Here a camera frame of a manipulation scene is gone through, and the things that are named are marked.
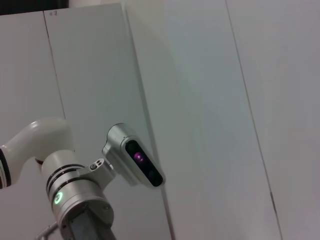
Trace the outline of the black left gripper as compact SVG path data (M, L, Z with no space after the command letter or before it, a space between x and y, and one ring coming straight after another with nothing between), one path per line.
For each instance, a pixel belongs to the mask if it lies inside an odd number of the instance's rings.
M68 220L72 240L116 240L111 223L104 223L89 207Z

